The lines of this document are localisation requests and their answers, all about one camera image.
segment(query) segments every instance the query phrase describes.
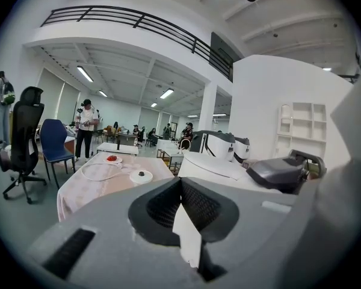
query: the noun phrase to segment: red food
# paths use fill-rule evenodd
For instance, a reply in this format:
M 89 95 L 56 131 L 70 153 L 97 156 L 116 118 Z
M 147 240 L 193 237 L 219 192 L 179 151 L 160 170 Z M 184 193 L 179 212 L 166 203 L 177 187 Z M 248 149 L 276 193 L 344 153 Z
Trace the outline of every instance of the red food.
M 107 160 L 108 161 L 116 161 L 117 157 L 115 155 L 110 155 Z

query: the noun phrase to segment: ceiling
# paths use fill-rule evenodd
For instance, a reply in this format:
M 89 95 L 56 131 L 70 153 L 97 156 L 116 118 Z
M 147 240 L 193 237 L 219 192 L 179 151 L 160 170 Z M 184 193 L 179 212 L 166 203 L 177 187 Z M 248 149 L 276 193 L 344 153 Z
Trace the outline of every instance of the ceiling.
M 200 114 L 205 83 L 167 63 L 141 53 L 94 44 L 63 43 L 37 49 L 43 58 L 58 63 L 94 95 L 100 96 L 102 90 L 111 98 L 144 107 L 156 102 L 156 110 L 177 116 Z M 82 66 L 93 82 L 85 79 L 77 66 Z M 174 93 L 161 99 L 167 89 Z M 215 106 L 215 113 L 229 114 L 231 98 L 217 93 Z
M 335 0 L 194 0 L 225 20 L 252 54 L 293 58 L 344 74 L 354 54 Z
M 342 74 L 354 55 L 353 38 L 334 0 L 193 0 L 213 16 L 226 21 L 252 54 L 277 55 Z M 191 75 L 141 53 L 92 44 L 43 47 L 93 93 L 180 116 L 200 114 L 204 83 Z M 76 69 L 82 65 L 95 79 L 89 83 Z M 160 95 L 168 88 L 175 93 Z M 217 94 L 215 113 L 230 113 L 231 99 Z

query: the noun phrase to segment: pink tablecloth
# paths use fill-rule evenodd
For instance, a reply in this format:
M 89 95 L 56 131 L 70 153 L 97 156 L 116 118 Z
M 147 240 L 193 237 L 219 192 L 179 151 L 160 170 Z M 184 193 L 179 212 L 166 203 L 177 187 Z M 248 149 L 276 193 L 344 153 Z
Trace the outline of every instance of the pink tablecloth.
M 119 169 L 116 166 L 107 165 L 106 158 L 109 155 L 115 154 L 108 152 L 99 152 L 96 154 L 59 189 L 57 196 L 59 221 L 66 219 L 70 214 L 98 197 L 132 187 L 144 187 L 144 184 L 137 185 L 130 180 L 129 173 L 133 170 L 143 169 L 151 172 L 153 181 L 174 177 L 160 158 L 116 154 L 123 159 L 122 168 Z M 97 182 L 87 179 L 82 174 L 82 171 L 87 177 L 95 180 L 107 178 L 118 172 L 125 174 L 118 175 L 106 181 Z

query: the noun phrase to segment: blue chair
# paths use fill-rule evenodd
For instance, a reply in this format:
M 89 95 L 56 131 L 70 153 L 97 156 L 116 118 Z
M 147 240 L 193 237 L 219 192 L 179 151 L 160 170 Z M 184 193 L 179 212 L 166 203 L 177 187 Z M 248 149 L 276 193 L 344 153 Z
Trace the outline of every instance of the blue chair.
M 51 178 L 49 177 L 47 163 L 51 163 L 58 189 L 59 183 L 56 178 L 54 163 L 64 161 L 66 173 L 68 174 L 67 160 L 72 160 L 73 172 L 75 172 L 75 156 L 64 147 L 66 138 L 67 130 L 60 120 L 44 120 L 42 128 L 40 129 L 40 143 L 42 144 L 44 163 L 46 164 L 49 180 L 51 180 Z

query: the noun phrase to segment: plate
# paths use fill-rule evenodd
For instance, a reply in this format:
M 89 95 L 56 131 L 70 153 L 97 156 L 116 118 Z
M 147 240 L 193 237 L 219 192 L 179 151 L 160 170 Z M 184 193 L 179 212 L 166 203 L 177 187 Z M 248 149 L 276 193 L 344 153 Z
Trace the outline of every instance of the plate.
M 116 161 L 109 161 L 109 160 L 106 159 L 106 162 L 111 163 L 111 164 L 119 164 L 119 163 L 121 163 L 123 161 L 121 157 L 118 157 L 118 156 L 116 156 L 116 157 L 117 157 Z

